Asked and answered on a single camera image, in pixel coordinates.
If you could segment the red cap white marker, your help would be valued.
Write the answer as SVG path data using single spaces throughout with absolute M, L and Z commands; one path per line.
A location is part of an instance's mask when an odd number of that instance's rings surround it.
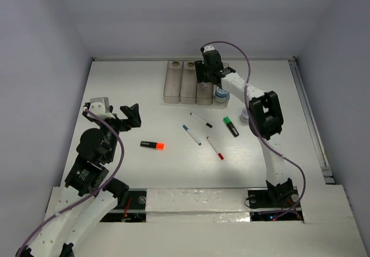
M 220 152 L 220 150 L 216 147 L 216 145 L 214 144 L 214 142 L 211 140 L 211 138 L 208 136 L 206 138 L 206 140 L 208 141 L 208 143 L 210 144 L 211 148 L 213 148 L 214 152 L 217 154 L 217 156 L 221 159 L 221 160 L 224 160 L 224 157 L 222 155 L 222 153 Z

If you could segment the blue cap white marker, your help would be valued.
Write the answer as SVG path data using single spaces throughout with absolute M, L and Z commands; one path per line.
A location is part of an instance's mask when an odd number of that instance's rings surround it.
M 183 125 L 183 129 L 190 135 L 190 137 L 199 145 L 201 146 L 202 143 L 201 141 L 199 140 L 199 138 L 196 137 L 196 135 L 186 126 L 186 125 Z

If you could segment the blue label putty jar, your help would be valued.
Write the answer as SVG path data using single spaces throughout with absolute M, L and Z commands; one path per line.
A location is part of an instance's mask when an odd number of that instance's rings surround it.
M 216 86 L 214 91 L 214 100 L 219 103 L 228 101 L 230 98 L 230 93 L 223 90 L 222 88 Z

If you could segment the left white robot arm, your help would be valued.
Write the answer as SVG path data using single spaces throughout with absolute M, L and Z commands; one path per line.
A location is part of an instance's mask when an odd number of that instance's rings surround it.
M 127 204 L 129 187 L 106 165 L 122 147 L 121 132 L 141 126 L 139 105 L 121 106 L 120 119 L 106 97 L 93 98 L 82 115 L 96 124 L 83 132 L 77 157 L 64 180 L 53 214 L 18 249 L 16 256 L 75 256 L 89 233 L 111 210 Z

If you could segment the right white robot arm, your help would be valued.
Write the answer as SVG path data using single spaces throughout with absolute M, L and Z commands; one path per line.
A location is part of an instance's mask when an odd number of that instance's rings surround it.
M 253 190 L 248 198 L 252 208 L 280 207 L 294 193 L 293 182 L 286 172 L 280 134 L 284 123 L 277 93 L 262 91 L 247 83 L 235 69 L 225 67 L 213 46 L 201 48 L 202 60 L 195 62 L 197 81 L 212 83 L 245 104 L 249 128 L 258 138 L 264 156 L 267 188 Z

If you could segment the green cap black highlighter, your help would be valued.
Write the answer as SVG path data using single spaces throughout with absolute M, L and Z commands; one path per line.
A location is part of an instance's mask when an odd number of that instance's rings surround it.
M 233 137 L 238 137 L 239 136 L 238 130 L 236 129 L 235 125 L 233 124 L 233 122 L 231 121 L 231 119 L 229 117 L 224 117 L 223 122 L 225 123 L 226 127 L 231 132 Z

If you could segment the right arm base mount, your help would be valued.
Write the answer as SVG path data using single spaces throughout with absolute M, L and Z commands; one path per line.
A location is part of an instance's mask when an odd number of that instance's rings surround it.
M 293 193 L 283 196 L 280 199 L 275 199 L 267 189 L 251 189 L 248 190 L 245 203 L 253 210 L 284 209 L 295 205 L 298 199 L 297 190 L 294 190 Z

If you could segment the orange cap black highlighter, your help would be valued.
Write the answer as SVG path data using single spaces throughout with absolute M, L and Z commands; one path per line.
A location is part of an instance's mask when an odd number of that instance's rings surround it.
M 145 147 L 145 148 L 160 150 L 160 151 L 163 151 L 165 149 L 164 143 L 158 143 L 158 142 L 152 142 L 152 141 L 141 141 L 140 146 Z

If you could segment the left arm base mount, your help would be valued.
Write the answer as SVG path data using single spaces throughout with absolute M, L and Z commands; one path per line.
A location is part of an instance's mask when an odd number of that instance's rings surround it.
M 109 211 L 100 222 L 146 222 L 146 189 L 129 190 L 124 204 Z

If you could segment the black cap white marker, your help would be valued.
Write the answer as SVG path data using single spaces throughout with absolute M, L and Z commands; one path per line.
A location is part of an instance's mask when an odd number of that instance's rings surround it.
M 194 113 L 190 113 L 190 116 L 192 116 L 192 118 L 196 119 L 197 121 L 199 121 L 200 123 L 202 123 L 202 124 L 206 125 L 206 126 L 207 126 L 207 127 L 209 127 L 209 128 L 212 128 L 212 127 L 213 127 L 213 125 L 212 125 L 212 124 L 210 124 L 210 123 L 206 122 L 205 120 L 203 120 L 202 118 L 200 118 L 199 116 L 197 116 L 197 115 L 196 115 L 196 114 L 194 114 Z

